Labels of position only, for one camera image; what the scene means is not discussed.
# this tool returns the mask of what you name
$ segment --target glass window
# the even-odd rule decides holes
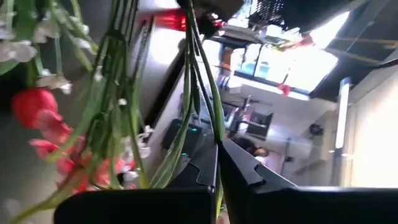
[[[347,20],[349,13],[343,13],[311,31],[314,45],[297,47],[281,52],[272,47],[251,44],[239,50],[239,63],[235,72],[238,76],[265,84],[277,86],[284,82],[293,91],[310,93],[336,66],[338,58],[323,49],[333,40]],[[282,32],[279,27],[269,26],[268,36],[285,40],[301,39],[299,29]]]

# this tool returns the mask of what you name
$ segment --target flower leaf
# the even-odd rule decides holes
[[[169,184],[174,170],[177,166],[178,160],[180,159],[182,147],[185,142],[185,135],[188,130],[191,110],[192,110],[192,98],[190,98],[190,104],[188,106],[188,113],[185,115],[182,125],[177,132],[175,139],[173,140],[170,149],[167,151],[165,159],[157,169],[155,175],[150,181],[150,188],[164,188]]]
[[[14,59],[9,60],[7,62],[0,62],[0,75],[3,75],[5,73],[11,71],[18,64],[19,64],[19,62]]]
[[[220,170],[219,164],[218,164],[216,178],[217,178],[216,179],[216,218],[218,218],[218,215],[220,214],[221,203],[223,202],[223,195],[224,195],[223,184],[221,183],[221,170]]]
[[[189,60],[189,42],[187,39],[185,40],[185,45],[186,45],[186,49],[185,49],[185,71],[184,71],[184,117],[186,117],[188,111],[190,110],[189,104],[190,104],[190,60]]]
[[[191,76],[191,94],[193,96],[193,107],[195,108],[195,112],[198,115],[198,120],[200,122],[200,90],[198,87],[198,80],[197,80],[197,74],[195,72],[195,67],[192,65],[194,63],[193,61],[196,60],[195,55],[194,55],[194,46],[192,44],[195,43],[192,39],[192,29],[187,29],[187,39],[186,41],[189,43],[187,45],[189,49],[189,54],[188,57],[190,58],[189,63],[189,70],[190,70],[190,76]]]
[[[82,134],[82,132],[86,129],[86,127],[90,124],[92,117],[95,114],[97,109],[98,95],[103,91],[104,86],[103,82],[91,82],[89,87],[89,94],[86,102],[86,107],[83,110],[80,122],[78,126],[73,130],[69,138],[66,142],[60,146],[60,149],[52,152],[46,158],[47,162],[55,162],[57,159],[61,158],[63,153],[66,152],[67,149],[73,146],[77,138]]]
[[[203,94],[203,99],[205,99],[206,107],[207,107],[207,110],[209,111],[211,127],[213,128],[213,132],[217,133],[217,128],[218,127],[217,127],[216,121],[215,121],[215,115],[214,115],[213,106],[211,105],[210,97],[207,94],[205,84],[204,84],[202,76],[200,74],[199,64],[198,64],[198,61],[196,60],[194,54],[191,54],[191,61],[192,61],[192,65],[193,65],[193,68],[194,68],[193,72],[195,72],[195,75],[198,78],[200,89],[201,89],[201,92]]]
[[[93,67],[91,66],[91,62],[88,60],[87,56],[85,55],[85,53],[82,51],[82,49],[77,46],[76,44],[76,40],[75,38],[71,35],[69,29],[63,25],[60,22],[60,18],[59,15],[55,12],[55,6],[53,6],[52,4],[50,4],[51,6],[49,7],[50,12],[53,16],[53,18],[55,18],[55,22],[57,23],[58,27],[60,28],[60,30],[65,34],[65,36],[68,38],[68,40],[72,43],[72,45],[75,48],[75,54],[76,57],[80,60],[80,62],[84,65],[84,67],[86,68],[87,71],[91,72],[93,70]]]
[[[98,46],[95,44],[94,40],[87,34],[84,33],[84,31],[81,29],[81,26],[77,24],[76,21],[70,18],[69,13],[66,9],[64,9],[62,6],[59,6],[64,13],[68,24],[72,25],[73,30],[75,31],[77,37],[82,38],[83,40],[87,41],[90,44],[91,49],[93,52],[97,53],[98,51]]]
[[[37,25],[37,10],[35,0],[15,0],[18,20],[16,23],[16,36],[13,41],[31,40]],[[3,75],[18,65],[17,60],[0,63],[0,75]]]
[[[193,14],[192,0],[188,0],[188,1],[189,1],[188,10],[187,10],[188,18],[193,27],[193,36],[194,36],[194,39],[199,47],[199,52],[203,59],[203,63],[205,64],[205,69],[206,69],[207,77],[209,79],[211,94],[213,95],[213,106],[214,106],[215,121],[216,121],[216,126],[217,126],[217,133],[215,133],[215,138],[216,138],[216,142],[221,142],[223,140],[223,136],[224,136],[224,113],[223,113],[223,107],[221,104],[221,98],[220,98],[220,94],[218,93],[218,89],[217,89],[217,85],[214,80],[214,77],[211,74],[211,68],[210,68],[210,64],[207,60],[205,50],[203,49],[203,46],[200,43],[198,26],[197,26],[195,16]]]

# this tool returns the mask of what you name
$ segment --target red object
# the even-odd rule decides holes
[[[283,94],[284,96],[288,96],[289,93],[290,93],[290,86],[289,86],[289,85],[280,84],[280,85],[278,86],[278,89],[282,90],[282,94]]]
[[[11,99],[12,112],[29,129],[36,129],[35,123],[39,111],[58,112],[57,101],[45,88],[31,88],[15,94]]]
[[[156,12],[155,22],[156,25],[158,25],[159,27],[164,27],[168,29],[178,31],[186,31],[187,29],[185,11],[181,8]]]
[[[72,132],[62,116],[50,110],[37,113],[35,128],[41,131],[46,140],[56,145],[63,144]]]
[[[41,159],[45,159],[50,153],[59,149],[57,145],[43,139],[32,139],[29,144],[36,147],[36,153]]]
[[[57,168],[57,172],[62,175],[68,175],[75,166],[75,162],[67,157],[63,157],[55,162],[55,167]]]

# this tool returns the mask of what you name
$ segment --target green stem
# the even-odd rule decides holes
[[[27,82],[26,85],[28,88],[33,88],[36,86],[36,66],[34,64],[34,60],[26,63],[27,66]]]
[[[14,12],[14,0],[6,0],[7,11],[6,11],[6,29],[12,32],[12,13]]]
[[[79,2],[77,0],[71,0],[70,2],[72,3],[74,15],[79,19],[79,21],[81,23],[83,23],[83,18],[81,16]]]
[[[62,53],[61,53],[61,45],[60,45],[59,37],[54,39],[54,44],[55,44],[55,58],[56,58],[56,65],[57,65],[57,74],[62,74]]]
[[[217,125],[217,130],[215,133],[215,140],[216,140],[216,142],[221,142],[223,140],[223,136],[224,136],[224,119],[223,119],[224,113],[223,113],[223,108],[222,108],[222,104],[221,104],[221,98],[218,93],[218,88],[214,81],[214,77],[211,74],[211,68],[210,68],[210,64],[207,60],[205,50],[203,49],[203,46],[200,41],[199,30],[198,30],[197,22],[195,19],[195,15],[193,13],[192,0],[188,0],[187,12],[188,12],[187,14],[188,14],[189,23],[191,24],[192,29],[193,29],[193,37],[194,37],[196,43],[198,44],[200,55],[203,59],[203,63],[205,64],[205,69],[206,69],[207,77],[208,77],[210,88],[211,88],[211,94],[213,95],[214,113],[215,113],[215,118],[216,118],[215,121],[216,121],[216,125]]]
[[[189,41],[188,38],[185,38],[185,73],[184,73],[184,117],[187,115],[188,111],[189,111],[189,100],[190,100],[190,60],[189,60]]]
[[[72,45],[75,48],[75,53],[76,53],[76,57],[80,60],[80,62],[85,66],[86,70],[91,72],[93,70],[93,67],[91,66],[91,62],[88,60],[87,56],[85,55],[85,53],[82,51],[81,48],[79,48],[79,46],[76,45],[75,43],[75,38],[71,35],[70,31],[65,28],[65,26],[60,22],[59,18],[58,18],[58,14],[54,12],[54,6],[53,4],[50,4],[50,12],[51,15],[53,16],[53,18],[55,19],[55,22],[57,23],[58,27],[61,29],[61,31],[66,35],[66,37],[68,37],[69,41],[72,43]],[[68,22],[71,23],[72,25],[76,25],[69,17],[68,15],[65,15],[67,17],[67,19],[69,20]]]

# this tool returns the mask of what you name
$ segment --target pink flower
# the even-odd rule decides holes
[[[290,86],[286,84],[279,84],[278,89],[282,90],[283,96],[288,96],[290,93]]]
[[[63,122],[62,116],[50,110],[38,112],[35,127],[42,132],[45,139],[56,145],[62,145],[72,132]]]
[[[36,153],[41,159],[45,159],[50,153],[59,149],[57,145],[43,139],[32,139],[29,144],[36,147]]]

